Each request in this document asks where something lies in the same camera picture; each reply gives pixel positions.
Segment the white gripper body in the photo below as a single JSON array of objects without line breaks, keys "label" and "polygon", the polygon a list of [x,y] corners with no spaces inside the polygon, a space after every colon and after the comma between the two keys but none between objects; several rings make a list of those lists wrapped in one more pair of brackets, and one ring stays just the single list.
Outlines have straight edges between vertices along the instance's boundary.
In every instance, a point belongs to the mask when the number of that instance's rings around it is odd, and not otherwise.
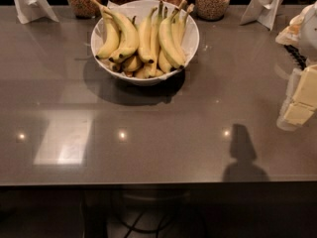
[{"label": "white gripper body", "polygon": [[287,123],[283,118],[286,108],[289,106],[291,102],[293,102],[292,96],[294,95],[294,92],[297,88],[297,85],[300,80],[300,76],[301,76],[301,70],[298,68],[295,68],[289,77],[287,87],[286,87],[286,92],[285,92],[286,97],[282,103],[282,106],[279,110],[278,118],[276,120],[277,127],[284,131],[295,131],[300,127],[300,126],[294,126]]}]

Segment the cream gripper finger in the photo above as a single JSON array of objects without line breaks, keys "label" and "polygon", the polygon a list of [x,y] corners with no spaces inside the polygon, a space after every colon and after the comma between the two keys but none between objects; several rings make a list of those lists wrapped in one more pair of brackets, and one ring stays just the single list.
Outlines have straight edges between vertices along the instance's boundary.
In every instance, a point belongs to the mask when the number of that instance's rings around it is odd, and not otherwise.
[{"label": "cream gripper finger", "polygon": [[284,120],[294,126],[304,125],[314,114],[315,109],[302,103],[291,102],[283,115]]},{"label": "cream gripper finger", "polygon": [[296,103],[317,108],[317,65],[307,66],[301,73],[296,91],[292,96]]}]

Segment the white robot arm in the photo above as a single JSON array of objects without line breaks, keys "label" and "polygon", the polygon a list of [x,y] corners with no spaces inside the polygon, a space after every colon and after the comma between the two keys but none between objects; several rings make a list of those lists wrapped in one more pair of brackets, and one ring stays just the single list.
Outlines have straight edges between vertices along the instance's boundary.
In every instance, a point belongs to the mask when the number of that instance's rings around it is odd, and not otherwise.
[{"label": "white robot arm", "polygon": [[317,2],[292,18],[275,41],[294,46],[306,57],[304,69],[295,68],[289,76],[286,98],[276,121],[278,128],[295,131],[317,112]]}]

